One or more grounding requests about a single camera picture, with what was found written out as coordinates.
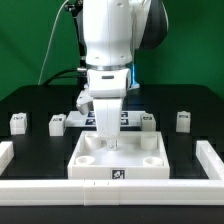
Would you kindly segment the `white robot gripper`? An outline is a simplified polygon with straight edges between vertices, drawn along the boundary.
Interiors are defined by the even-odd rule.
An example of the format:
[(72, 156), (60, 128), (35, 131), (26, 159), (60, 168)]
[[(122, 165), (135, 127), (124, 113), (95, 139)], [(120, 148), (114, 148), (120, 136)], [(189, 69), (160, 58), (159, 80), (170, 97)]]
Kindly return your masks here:
[(90, 104), (96, 119), (98, 136), (106, 140), (109, 150), (117, 150), (123, 100), (130, 87), (128, 68), (112, 71), (87, 71), (88, 87), (82, 90), (76, 100), (81, 114), (90, 111)]

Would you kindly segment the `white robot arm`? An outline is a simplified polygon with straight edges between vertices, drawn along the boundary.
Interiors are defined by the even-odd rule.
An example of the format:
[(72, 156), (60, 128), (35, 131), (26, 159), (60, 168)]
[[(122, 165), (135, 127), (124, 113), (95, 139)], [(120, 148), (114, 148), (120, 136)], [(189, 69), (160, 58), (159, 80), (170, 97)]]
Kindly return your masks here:
[(80, 92), (77, 108), (83, 114), (94, 109), (98, 137), (111, 150), (117, 148), (134, 52), (156, 48), (167, 33), (162, 0), (83, 1), (88, 87)]

